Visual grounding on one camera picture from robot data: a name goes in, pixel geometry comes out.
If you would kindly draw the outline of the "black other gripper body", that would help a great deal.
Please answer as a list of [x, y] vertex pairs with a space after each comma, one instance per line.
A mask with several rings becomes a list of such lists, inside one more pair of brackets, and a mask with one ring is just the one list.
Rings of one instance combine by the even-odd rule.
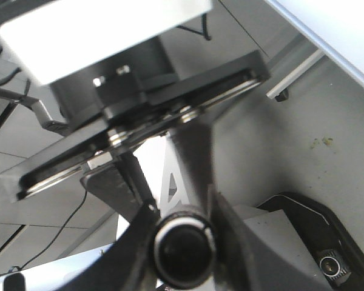
[[53, 82], [67, 122], [62, 138], [0, 179], [14, 200], [25, 199], [70, 176], [95, 152], [123, 155], [268, 76], [261, 53], [253, 51], [181, 80], [160, 39], [152, 38]]

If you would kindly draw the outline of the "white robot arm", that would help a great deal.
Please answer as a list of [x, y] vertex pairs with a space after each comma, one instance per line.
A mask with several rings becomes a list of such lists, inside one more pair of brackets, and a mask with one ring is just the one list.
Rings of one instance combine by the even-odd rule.
[[[10, 1], [0, 5], [0, 44], [37, 85], [47, 85], [68, 123], [63, 139], [1, 174], [19, 201], [103, 155], [86, 190], [129, 227], [61, 290], [152, 290], [161, 280], [190, 290], [329, 290], [299, 239], [283, 249], [261, 238], [213, 185], [211, 127], [200, 115], [269, 78], [254, 51], [180, 79], [160, 34], [210, 1]], [[170, 132], [190, 184], [188, 202], [162, 212], [133, 156]]]

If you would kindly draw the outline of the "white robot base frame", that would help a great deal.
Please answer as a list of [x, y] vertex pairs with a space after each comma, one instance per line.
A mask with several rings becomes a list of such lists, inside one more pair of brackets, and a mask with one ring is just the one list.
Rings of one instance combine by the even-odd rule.
[[155, 290], [158, 281], [192, 290], [327, 290], [328, 285], [282, 212], [242, 219], [212, 185], [212, 149], [174, 145], [186, 204], [161, 209], [149, 189], [125, 213], [128, 228], [83, 267], [15, 267], [3, 290]]

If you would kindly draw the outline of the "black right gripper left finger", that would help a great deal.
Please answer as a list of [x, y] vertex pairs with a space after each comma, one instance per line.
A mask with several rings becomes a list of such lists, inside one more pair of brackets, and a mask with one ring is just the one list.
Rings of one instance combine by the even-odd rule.
[[58, 290], [155, 290], [150, 246], [159, 218], [157, 207], [144, 203], [108, 251]]

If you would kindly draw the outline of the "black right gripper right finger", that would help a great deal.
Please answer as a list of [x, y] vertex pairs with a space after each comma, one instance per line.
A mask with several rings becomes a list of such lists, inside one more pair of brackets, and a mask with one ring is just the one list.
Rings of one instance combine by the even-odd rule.
[[284, 211], [236, 212], [210, 187], [207, 212], [215, 229], [216, 290], [330, 290]]

